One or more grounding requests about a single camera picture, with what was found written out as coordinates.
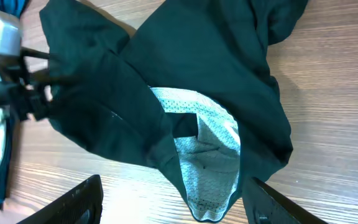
dark green jacket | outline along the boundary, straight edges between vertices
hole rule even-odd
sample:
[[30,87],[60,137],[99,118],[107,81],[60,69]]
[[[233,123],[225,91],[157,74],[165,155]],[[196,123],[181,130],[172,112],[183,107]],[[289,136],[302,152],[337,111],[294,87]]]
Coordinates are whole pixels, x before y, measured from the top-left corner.
[[246,194],[245,181],[266,181],[288,163],[293,150],[266,54],[268,45],[291,34],[306,3],[168,0],[130,39],[81,3],[50,0],[40,17],[56,59],[50,61],[51,74],[80,80],[53,86],[50,122],[89,152],[157,168],[188,203],[173,140],[177,119],[164,112],[149,86],[208,96],[233,115],[239,128],[240,174],[229,209]]

mesh lining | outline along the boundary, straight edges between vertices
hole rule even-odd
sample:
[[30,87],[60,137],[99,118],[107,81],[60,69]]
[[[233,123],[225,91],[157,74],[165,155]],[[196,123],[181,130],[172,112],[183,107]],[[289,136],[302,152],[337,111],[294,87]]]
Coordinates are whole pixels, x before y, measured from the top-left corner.
[[222,219],[240,166],[237,123],[220,105],[191,90],[151,88],[168,113],[195,113],[198,137],[176,138],[188,206],[199,221]]

wood grain surface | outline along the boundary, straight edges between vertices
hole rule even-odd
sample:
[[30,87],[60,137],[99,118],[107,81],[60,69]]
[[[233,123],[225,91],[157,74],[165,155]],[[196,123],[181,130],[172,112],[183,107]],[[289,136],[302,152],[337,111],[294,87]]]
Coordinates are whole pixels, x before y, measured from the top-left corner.
[[[22,17],[26,47],[48,51],[39,19],[46,2],[32,0]],[[133,33],[162,1],[91,3]],[[358,223],[358,0],[311,0],[293,34],[269,48],[268,62],[295,148],[268,184],[328,223]],[[26,122],[17,134],[0,223],[22,220],[92,174],[103,182],[101,223],[196,223],[157,170],[87,153],[47,121]],[[241,200],[222,223],[247,223]]]

